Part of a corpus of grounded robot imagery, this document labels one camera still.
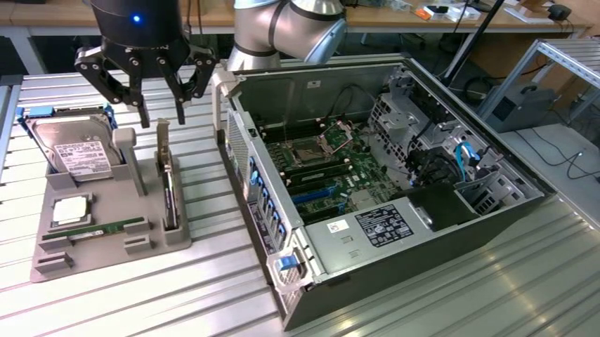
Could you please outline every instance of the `ribbed metal surface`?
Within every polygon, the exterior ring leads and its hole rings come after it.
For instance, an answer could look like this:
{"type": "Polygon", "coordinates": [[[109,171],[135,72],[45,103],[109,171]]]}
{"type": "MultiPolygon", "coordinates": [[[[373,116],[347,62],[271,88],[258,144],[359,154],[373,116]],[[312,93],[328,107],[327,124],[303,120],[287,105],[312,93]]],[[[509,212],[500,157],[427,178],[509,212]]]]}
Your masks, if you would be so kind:
{"type": "MultiPolygon", "coordinates": [[[[20,105],[100,103],[79,75],[29,77],[20,105]]],[[[164,82],[145,96],[152,125],[175,118],[164,82]]],[[[145,260],[30,284],[44,158],[13,127],[0,186],[2,336],[597,336],[600,236],[553,199],[478,251],[282,333],[212,140],[210,97],[171,123],[194,245],[145,260]]],[[[116,107],[152,155],[155,129],[116,107]]]]}
{"type": "Polygon", "coordinates": [[[562,67],[600,88],[600,41],[596,39],[549,39],[538,51],[562,67]]]}

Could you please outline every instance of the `gray parts tray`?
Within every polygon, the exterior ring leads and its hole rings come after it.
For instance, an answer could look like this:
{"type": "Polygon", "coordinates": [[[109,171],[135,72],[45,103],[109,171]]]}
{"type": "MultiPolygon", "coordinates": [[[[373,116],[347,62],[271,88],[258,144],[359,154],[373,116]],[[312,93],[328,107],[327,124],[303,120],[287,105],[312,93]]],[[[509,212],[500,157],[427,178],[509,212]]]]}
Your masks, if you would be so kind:
{"type": "Polygon", "coordinates": [[[44,282],[190,247],[179,164],[175,158],[172,160],[180,217],[179,228],[168,231],[163,226],[164,190],[153,159],[137,162],[147,190],[143,197],[137,197],[127,165],[111,168],[113,178],[89,181],[79,186],[72,183],[68,173],[47,175],[30,282],[44,282]],[[77,196],[87,198],[91,219],[81,218],[59,226],[61,230],[57,232],[52,218],[55,203],[65,197],[77,196]],[[75,236],[61,235],[65,230],[75,236]],[[77,231],[89,234],[85,237],[77,231]]]}

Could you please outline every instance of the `hard disk drive label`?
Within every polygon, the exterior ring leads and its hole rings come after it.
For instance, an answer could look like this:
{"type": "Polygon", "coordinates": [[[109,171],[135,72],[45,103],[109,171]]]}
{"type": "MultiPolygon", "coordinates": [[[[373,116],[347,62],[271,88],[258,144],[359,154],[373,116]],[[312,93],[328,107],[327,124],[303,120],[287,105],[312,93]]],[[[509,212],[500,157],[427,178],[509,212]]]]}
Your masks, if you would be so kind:
{"type": "Polygon", "coordinates": [[[355,218],[375,247],[385,246],[414,234],[394,205],[361,213],[355,218]]]}
{"type": "Polygon", "coordinates": [[[61,144],[56,145],[55,149],[72,176],[111,171],[101,142],[61,144]]]}

